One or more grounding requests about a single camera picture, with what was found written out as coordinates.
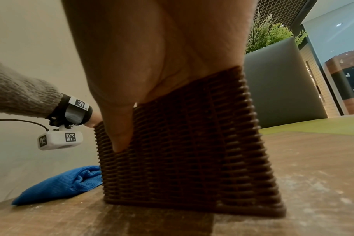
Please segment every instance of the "white ceiling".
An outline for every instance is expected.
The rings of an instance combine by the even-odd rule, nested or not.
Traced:
[[[318,0],[302,24],[353,2],[354,0]]]

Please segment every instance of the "gray partition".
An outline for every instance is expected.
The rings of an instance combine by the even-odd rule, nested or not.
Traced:
[[[247,54],[244,72],[263,128],[327,118],[293,38]]]

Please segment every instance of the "black cable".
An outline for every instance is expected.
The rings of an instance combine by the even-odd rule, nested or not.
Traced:
[[[41,125],[41,124],[39,124],[37,122],[33,122],[33,121],[25,121],[25,120],[18,120],[18,119],[0,119],[0,121],[20,121],[20,122],[36,124],[36,125],[39,125],[39,126],[43,127],[44,129],[46,129],[47,132],[49,132],[49,129],[46,126]]]

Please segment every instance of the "grid ceiling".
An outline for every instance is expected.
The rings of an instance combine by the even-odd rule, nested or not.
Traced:
[[[300,12],[307,0],[259,0],[258,8],[260,17],[264,19],[269,14],[273,15],[277,23],[291,26],[291,23]]]

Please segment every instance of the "black wrist strap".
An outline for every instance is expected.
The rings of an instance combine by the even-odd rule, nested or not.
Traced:
[[[87,123],[92,114],[93,109],[91,106],[81,100],[63,94],[58,106],[46,119],[50,120],[51,126],[59,127],[65,125],[68,127]]]

